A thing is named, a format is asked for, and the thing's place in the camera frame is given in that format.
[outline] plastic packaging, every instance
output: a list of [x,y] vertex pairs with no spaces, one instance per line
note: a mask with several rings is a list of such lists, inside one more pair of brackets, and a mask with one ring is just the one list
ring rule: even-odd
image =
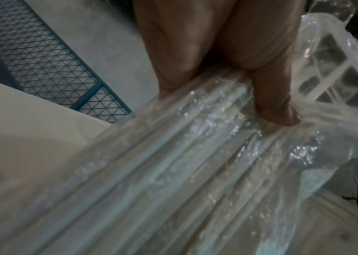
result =
[[[348,34],[330,17],[303,18],[294,84],[317,68],[333,85],[317,53],[326,31]],[[357,44],[343,45],[358,63]],[[243,71],[210,69],[0,199],[0,254],[285,254],[304,202],[358,158],[358,108],[310,93],[294,95],[301,124],[279,127],[255,115]]]

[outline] transparent plastic wrap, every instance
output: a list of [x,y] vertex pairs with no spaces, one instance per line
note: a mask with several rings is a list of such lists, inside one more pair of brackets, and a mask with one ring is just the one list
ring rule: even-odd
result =
[[[329,35],[344,60],[326,51]],[[303,250],[290,243],[305,204],[358,158],[358,107],[320,100],[336,81],[346,86],[345,62],[358,69],[358,42],[343,22],[304,16],[292,89],[300,125],[260,119],[247,74],[211,68],[104,132],[57,174],[2,197],[0,254]],[[310,74],[319,87],[305,92]]]

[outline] concrete floor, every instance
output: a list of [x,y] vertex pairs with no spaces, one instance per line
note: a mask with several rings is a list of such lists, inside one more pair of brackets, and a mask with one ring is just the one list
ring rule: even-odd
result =
[[26,0],[36,13],[131,108],[158,93],[133,21],[103,0]]

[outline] human hand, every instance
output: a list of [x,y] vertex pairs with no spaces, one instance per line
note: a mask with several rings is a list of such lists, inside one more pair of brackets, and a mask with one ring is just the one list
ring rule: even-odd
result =
[[159,88],[175,90],[205,56],[244,68],[256,110],[283,126],[299,123],[289,106],[291,61],[304,0],[134,0],[135,16]]

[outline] finger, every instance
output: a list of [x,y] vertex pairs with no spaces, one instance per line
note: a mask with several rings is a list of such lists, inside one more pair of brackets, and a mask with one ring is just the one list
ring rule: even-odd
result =
[[261,116],[284,126],[299,123],[289,108],[289,86],[303,7],[303,0],[239,1],[216,44],[228,61],[249,71]]
[[135,0],[138,27],[161,90],[184,85],[213,45],[234,0]]

